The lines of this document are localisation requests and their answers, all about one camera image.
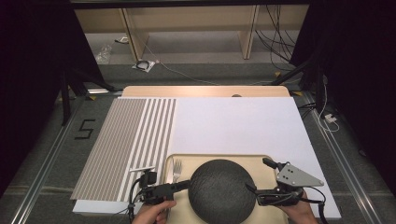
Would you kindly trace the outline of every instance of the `striped placemat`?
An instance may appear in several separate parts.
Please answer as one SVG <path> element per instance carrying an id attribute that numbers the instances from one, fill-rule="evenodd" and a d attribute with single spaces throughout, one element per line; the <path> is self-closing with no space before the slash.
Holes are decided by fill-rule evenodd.
<path id="1" fill-rule="evenodd" d="M 72 200 L 127 202 L 141 172 L 155 166 L 160 183 L 177 99 L 115 99 L 71 196 Z"/>

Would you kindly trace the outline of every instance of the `power adapter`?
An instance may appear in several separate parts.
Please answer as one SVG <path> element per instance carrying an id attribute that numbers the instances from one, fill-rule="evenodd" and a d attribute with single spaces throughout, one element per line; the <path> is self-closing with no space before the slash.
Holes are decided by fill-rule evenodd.
<path id="1" fill-rule="evenodd" d="M 337 120 L 337 118 L 333 114 L 325 115 L 324 118 L 328 123 L 333 123 Z"/>

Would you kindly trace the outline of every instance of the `silver fork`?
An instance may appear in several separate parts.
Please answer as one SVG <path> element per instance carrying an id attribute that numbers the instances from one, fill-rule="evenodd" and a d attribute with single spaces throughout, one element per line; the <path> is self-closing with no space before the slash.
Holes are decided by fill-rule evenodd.
<path id="1" fill-rule="evenodd" d="M 181 176 L 181 160 L 179 160 L 179 159 L 176 159 L 176 161 L 175 161 L 173 176 L 174 176 L 173 181 L 174 181 L 174 183 L 176 183 L 177 180 Z"/>

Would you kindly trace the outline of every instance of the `beige tray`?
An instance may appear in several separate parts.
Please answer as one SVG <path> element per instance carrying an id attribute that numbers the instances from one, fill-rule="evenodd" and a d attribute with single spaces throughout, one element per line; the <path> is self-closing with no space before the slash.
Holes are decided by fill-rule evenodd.
<path id="1" fill-rule="evenodd" d="M 166 182 L 169 167 L 175 159 L 182 161 L 182 172 L 177 182 L 190 179 L 195 170 L 207 161 L 224 159 L 234 161 L 244 167 L 253 178 L 258 189 L 273 189 L 276 186 L 276 173 L 274 169 L 262 163 L 264 157 L 269 158 L 265 155 L 171 155 L 166 159 L 163 183 Z M 192 210 L 186 190 L 175 193 L 174 198 L 177 205 L 172 208 L 167 223 L 204 223 Z M 288 223 L 288 220 L 280 209 L 273 206 L 258 206 L 256 203 L 253 212 L 243 223 L 282 224 Z"/>

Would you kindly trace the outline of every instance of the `black plate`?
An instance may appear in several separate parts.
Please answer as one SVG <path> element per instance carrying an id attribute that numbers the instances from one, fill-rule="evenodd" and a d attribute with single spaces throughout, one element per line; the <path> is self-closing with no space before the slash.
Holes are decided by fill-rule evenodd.
<path id="1" fill-rule="evenodd" d="M 239 164 L 208 161 L 191 177 L 191 207 L 207 223 L 241 223 L 250 216 L 256 202 L 245 183 L 254 185 L 250 174 Z"/>

